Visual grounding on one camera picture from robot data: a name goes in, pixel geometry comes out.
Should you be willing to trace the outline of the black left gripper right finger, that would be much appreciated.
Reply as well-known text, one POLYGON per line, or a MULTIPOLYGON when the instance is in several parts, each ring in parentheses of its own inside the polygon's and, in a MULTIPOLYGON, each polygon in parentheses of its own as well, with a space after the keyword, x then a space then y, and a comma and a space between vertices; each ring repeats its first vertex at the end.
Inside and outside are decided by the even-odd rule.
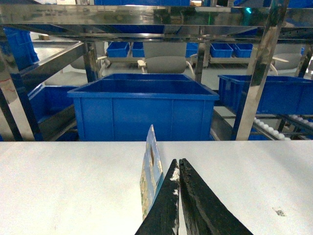
POLYGON ((179 160, 182 210, 188 235, 250 235, 187 159, 179 160))

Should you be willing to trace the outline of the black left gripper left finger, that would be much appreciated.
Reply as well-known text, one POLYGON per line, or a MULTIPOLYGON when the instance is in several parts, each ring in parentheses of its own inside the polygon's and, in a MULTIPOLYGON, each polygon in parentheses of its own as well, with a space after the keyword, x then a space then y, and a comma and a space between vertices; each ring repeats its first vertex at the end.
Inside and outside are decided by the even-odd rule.
POLYGON ((179 233, 179 164, 173 159, 154 204, 136 231, 137 235, 179 233))

